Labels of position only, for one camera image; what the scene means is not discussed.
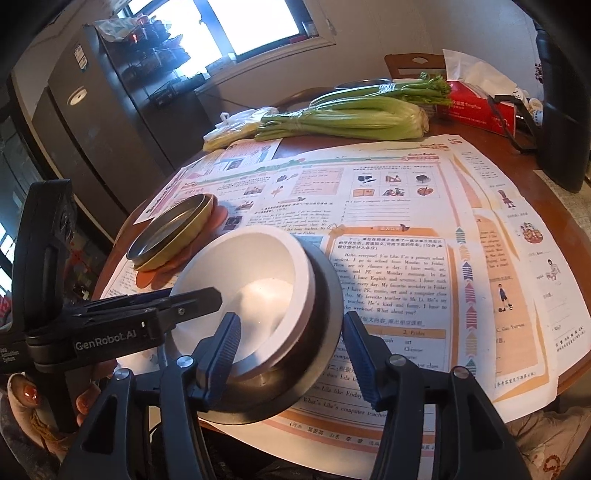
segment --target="person's hand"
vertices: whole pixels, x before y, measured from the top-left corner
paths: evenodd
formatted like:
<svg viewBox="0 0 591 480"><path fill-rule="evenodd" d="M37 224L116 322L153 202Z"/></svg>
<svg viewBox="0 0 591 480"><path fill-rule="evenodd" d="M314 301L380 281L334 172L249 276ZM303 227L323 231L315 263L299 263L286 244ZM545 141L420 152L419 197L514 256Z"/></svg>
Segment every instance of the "person's hand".
<svg viewBox="0 0 591 480"><path fill-rule="evenodd" d="M101 362L93 368L92 380L108 377L117 366L117 360ZM78 415L76 420L81 425L100 394L94 383L76 399ZM40 447L56 455L60 461L66 456L74 438L73 434L55 432L36 415L35 411L43 399L37 387L24 375L14 374L8 380L8 400L10 407L22 431Z"/></svg>

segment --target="orange coaster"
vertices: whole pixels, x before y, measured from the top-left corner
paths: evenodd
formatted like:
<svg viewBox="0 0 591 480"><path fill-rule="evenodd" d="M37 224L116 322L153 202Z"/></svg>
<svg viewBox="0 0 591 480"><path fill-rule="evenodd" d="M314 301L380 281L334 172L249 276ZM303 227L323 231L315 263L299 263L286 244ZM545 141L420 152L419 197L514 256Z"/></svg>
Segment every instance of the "orange coaster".
<svg viewBox="0 0 591 480"><path fill-rule="evenodd" d="M180 272L189 263L189 260L197 255L209 242L214 240L215 231L222 226L226 218L228 218L228 209L222 205L217 205L201 233L174 258L155 270L137 272L135 284L138 288L147 288L149 286L154 290L163 288L176 273Z"/></svg>

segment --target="fingernail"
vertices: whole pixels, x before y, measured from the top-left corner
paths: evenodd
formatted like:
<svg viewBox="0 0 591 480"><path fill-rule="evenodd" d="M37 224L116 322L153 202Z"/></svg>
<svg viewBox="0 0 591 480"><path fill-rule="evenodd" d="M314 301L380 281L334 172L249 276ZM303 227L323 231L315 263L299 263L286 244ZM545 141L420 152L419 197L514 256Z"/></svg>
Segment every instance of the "fingernail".
<svg viewBox="0 0 591 480"><path fill-rule="evenodd" d="M23 393L29 402L35 405L38 403L37 389L33 385L25 385Z"/></svg>

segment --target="screw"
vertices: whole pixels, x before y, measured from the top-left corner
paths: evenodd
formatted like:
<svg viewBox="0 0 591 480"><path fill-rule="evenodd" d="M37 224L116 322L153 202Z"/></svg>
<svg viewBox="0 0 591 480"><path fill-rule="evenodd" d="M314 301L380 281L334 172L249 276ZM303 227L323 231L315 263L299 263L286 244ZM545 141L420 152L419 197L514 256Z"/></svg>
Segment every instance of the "screw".
<svg viewBox="0 0 591 480"><path fill-rule="evenodd" d="M190 367L193 364L193 357L188 355L181 356L177 359L177 365L181 368Z"/></svg>
<svg viewBox="0 0 591 480"><path fill-rule="evenodd" d="M462 379L465 380L468 378L468 375L470 374L470 372L468 371L468 369L466 367L456 367L453 369L453 374Z"/></svg>
<svg viewBox="0 0 591 480"><path fill-rule="evenodd" d="M127 378L130 373L131 370L129 368L120 368L113 374L113 376L116 380L123 380L124 378Z"/></svg>
<svg viewBox="0 0 591 480"><path fill-rule="evenodd" d="M388 359L388 362L390 362L390 365L393 367L404 367L406 359L402 355L392 355Z"/></svg>

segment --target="plastic bag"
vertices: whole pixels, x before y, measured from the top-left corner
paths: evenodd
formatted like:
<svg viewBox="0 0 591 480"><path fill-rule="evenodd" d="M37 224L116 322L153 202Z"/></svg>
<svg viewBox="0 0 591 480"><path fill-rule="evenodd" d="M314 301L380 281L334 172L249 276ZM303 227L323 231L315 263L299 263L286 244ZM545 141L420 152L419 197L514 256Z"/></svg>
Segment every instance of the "plastic bag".
<svg viewBox="0 0 591 480"><path fill-rule="evenodd" d="M266 114L276 114L279 110L274 106L265 106L258 110L245 110L230 116L224 112L220 115L222 121L216 128L203 137L203 151L213 152L218 148L226 148L232 142L241 138L253 137L261 124L261 118Z"/></svg>
<svg viewBox="0 0 591 480"><path fill-rule="evenodd" d="M93 23L100 36L108 42L124 41L135 27L139 25L139 18L111 18L97 20Z"/></svg>
<svg viewBox="0 0 591 480"><path fill-rule="evenodd" d="M484 60L454 50L443 50L443 56L448 80L459 80L480 87L491 97L513 95L528 106L527 97L530 94Z"/></svg>

